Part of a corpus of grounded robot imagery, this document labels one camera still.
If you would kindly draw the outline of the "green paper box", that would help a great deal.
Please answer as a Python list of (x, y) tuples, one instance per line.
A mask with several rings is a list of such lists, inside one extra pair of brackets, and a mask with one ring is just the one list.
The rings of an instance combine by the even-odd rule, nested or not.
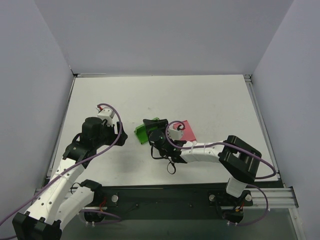
[[(138, 139), (138, 141), (139, 141), (139, 143), (140, 143), (141, 145), (144, 145), (144, 144), (148, 143), (148, 141), (149, 141), (149, 140), (148, 140), (148, 133), (147, 133), (147, 130), (146, 130), (146, 126), (145, 126), (145, 124), (144, 124), (144, 120), (148, 120), (148, 121), (158, 121), (158, 120), (160, 120), (160, 119), (159, 119), (159, 117), (155, 117), (155, 118), (153, 118), (153, 119), (143, 119), (143, 120), (142, 120), (143, 123), (135, 128), (134, 134), (135, 134), (136, 138)], [(151, 131), (153, 131), (153, 130), (155, 130), (155, 129), (157, 129), (156, 126), (154, 126), (154, 127), (149, 127), (149, 128), (148, 128), (148, 131), (149, 131), (149, 133), (150, 133)]]

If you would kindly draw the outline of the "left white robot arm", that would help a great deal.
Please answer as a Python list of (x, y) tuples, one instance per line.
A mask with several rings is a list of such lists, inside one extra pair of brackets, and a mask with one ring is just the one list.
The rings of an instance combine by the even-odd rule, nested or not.
[(66, 195), (90, 161), (100, 155), (97, 152), (100, 147), (123, 146), (127, 138), (121, 121), (113, 124), (107, 119), (86, 118), (81, 132), (66, 147), (52, 179), (24, 213), (14, 216), (12, 225), (16, 237), (19, 240), (59, 240), (66, 225), (83, 207), (100, 204), (103, 199), (98, 190), (101, 184), (92, 180), (85, 180), (74, 196), (66, 198)]

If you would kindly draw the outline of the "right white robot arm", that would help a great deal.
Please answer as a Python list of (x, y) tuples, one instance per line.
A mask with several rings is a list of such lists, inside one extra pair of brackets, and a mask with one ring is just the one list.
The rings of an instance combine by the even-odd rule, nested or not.
[(260, 161), (252, 155), (260, 158), (262, 154), (237, 136), (229, 135), (212, 146), (183, 140), (183, 123), (177, 129), (169, 128), (167, 119), (144, 119), (143, 124), (151, 149), (158, 150), (157, 160), (167, 159), (172, 166), (193, 162), (222, 164), (231, 175), (225, 191), (232, 197), (239, 198), (256, 179)]

